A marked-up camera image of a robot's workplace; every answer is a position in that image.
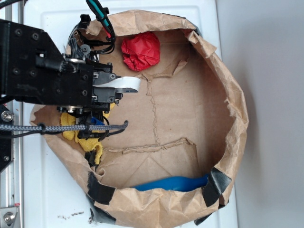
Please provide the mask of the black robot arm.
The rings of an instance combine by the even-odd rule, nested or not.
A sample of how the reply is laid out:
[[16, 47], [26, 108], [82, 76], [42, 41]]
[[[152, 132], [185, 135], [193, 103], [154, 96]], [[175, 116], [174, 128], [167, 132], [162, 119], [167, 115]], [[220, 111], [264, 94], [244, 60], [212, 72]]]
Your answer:
[[52, 105], [62, 113], [109, 112], [123, 91], [109, 85], [118, 78], [111, 63], [101, 64], [91, 50], [99, 41], [76, 37], [89, 24], [87, 15], [69, 36], [63, 54], [41, 29], [0, 22], [0, 102]]

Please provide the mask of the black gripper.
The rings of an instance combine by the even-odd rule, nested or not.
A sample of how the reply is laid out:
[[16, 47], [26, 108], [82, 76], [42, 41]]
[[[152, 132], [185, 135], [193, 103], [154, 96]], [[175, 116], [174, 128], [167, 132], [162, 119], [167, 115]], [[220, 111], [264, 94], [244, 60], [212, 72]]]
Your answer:
[[62, 58], [57, 62], [60, 84], [57, 110], [60, 113], [87, 114], [110, 111], [110, 105], [123, 98], [112, 87], [97, 87], [121, 78], [113, 73], [111, 63], [90, 59]]

